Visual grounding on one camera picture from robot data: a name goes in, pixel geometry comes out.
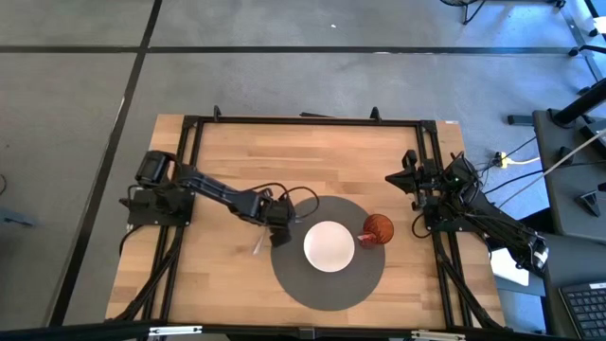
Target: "gray circular mat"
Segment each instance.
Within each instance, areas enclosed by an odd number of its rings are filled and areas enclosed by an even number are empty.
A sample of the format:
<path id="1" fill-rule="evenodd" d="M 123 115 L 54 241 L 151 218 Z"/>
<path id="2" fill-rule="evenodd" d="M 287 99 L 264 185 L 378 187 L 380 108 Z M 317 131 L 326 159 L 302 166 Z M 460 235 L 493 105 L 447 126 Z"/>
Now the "gray circular mat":
<path id="1" fill-rule="evenodd" d="M 305 214 L 315 207 L 315 199 L 299 203 L 295 210 Z M 385 266 L 383 245 L 365 249 L 356 236 L 362 232 L 368 213 L 349 200 L 321 196 L 320 207 L 301 223 L 291 224 L 293 239 L 272 248 L 272 265 L 284 290 L 299 303 L 322 311 L 338 311 L 365 300 L 375 289 Z M 355 253 L 343 270 L 325 273 L 314 268 L 305 257 L 303 241 L 315 224 L 333 221 L 345 226 L 355 239 Z"/>

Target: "keyboard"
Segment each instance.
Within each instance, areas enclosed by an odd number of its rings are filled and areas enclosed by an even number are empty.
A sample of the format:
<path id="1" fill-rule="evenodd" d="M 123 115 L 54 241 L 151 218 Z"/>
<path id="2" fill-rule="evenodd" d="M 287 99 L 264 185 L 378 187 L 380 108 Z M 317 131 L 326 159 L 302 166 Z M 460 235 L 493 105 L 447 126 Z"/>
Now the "keyboard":
<path id="1" fill-rule="evenodd" d="M 606 340 L 606 282 L 560 288 L 579 338 Z"/>

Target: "concrete floor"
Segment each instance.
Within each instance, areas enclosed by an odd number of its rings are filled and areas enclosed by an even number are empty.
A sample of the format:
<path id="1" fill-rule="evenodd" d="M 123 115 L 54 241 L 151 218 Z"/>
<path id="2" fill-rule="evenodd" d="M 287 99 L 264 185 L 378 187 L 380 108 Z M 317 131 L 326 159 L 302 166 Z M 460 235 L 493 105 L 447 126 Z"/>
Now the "concrete floor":
<path id="1" fill-rule="evenodd" d="M 152 0 L 40 4 L 0 2 L 0 45 L 138 45 Z M 582 0 L 569 0 L 566 10 L 581 30 L 591 28 Z M 460 18 L 461 9 L 437 0 L 165 0 L 151 44 L 576 44 L 562 15 L 540 2 L 490 1 L 468 26 Z M 45 323 L 133 61 L 133 54 L 0 55 L 0 173 L 9 179 L 0 206 L 38 221 L 0 230 L 0 329 Z M 594 81 L 582 57 L 565 55 L 148 55 L 66 323 L 104 317 L 127 217 L 117 199 L 133 181 L 157 114 L 209 115 L 217 104 L 228 116 L 367 117 L 376 105 L 388 118 L 460 121 L 468 157 L 481 163 L 533 136 L 532 128 L 506 125 L 505 115 L 561 108 Z M 537 154 L 531 144 L 516 157 Z M 539 168 L 494 170 L 487 188 Z M 490 198 L 502 201 L 524 183 Z M 506 211 L 522 218 L 546 206 L 537 185 Z M 516 302 L 508 323 L 527 330 L 516 316 L 534 311 L 536 301 L 508 295 L 504 301 Z"/>

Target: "white plate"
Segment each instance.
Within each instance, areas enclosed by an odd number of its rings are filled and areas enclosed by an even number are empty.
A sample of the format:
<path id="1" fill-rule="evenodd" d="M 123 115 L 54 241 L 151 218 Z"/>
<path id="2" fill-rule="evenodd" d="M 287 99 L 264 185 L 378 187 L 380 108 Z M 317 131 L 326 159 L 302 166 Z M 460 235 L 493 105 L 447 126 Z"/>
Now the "white plate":
<path id="1" fill-rule="evenodd" d="M 303 250 L 314 268 L 324 272 L 337 272 L 351 262 L 355 244 L 343 225 L 326 221 L 310 228 L 303 242 Z"/>

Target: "wooden table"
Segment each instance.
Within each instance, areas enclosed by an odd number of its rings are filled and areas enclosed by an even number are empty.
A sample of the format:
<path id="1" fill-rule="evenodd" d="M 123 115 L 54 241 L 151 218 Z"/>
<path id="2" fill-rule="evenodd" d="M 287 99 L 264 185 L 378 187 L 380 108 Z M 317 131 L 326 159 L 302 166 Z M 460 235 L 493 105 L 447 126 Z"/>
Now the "wooden table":
<path id="1" fill-rule="evenodd" d="M 174 153 L 182 121 L 183 116 L 159 116 L 151 149 Z M 438 122 L 437 127 L 443 162 L 448 165 L 450 152 L 463 150 L 461 132 L 453 122 Z M 412 195 L 384 181 L 387 174 L 401 171 L 406 150 L 416 148 L 412 128 L 205 124 L 197 165 L 200 171 L 233 188 L 278 181 L 287 188 L 308 186 L 319 195 L 341 196 L 369 214 L 389 217 L 396 233 L 385 246 L 383 277 L 365 301 L 343 311 L 316 311 L 299 304 L 281 288 L 272 269 L 269 241 L 265 241 L 259 255 L 252 255 L 261 228 L 240 221 L 224 206 L 199 196 L 191 226 L 185 232 L 169 321 L 445 328 L 431 239 L 419 240 L 411 233 L 412 220 L 418 214 L 411 209 Z M 189 160 L 190 149 L 185 160 Z M 294 203 L 305 195 L 304 191 L 294 193 Z M 420 233 L 423 226 L 419 221 Z M 121 313 L 147 280 L 158 231 L 157 226 L 145 226 L 127 240 L 107 317 Z M 457 236 L 466 282 L 492 318 L 503 324 L 486 246 L 470 233 Z M 160 284 L 154 316 L 158 315 L 163 292 Z M 451 297 L 455 321 L 460 323 L 452 284 Z"/>

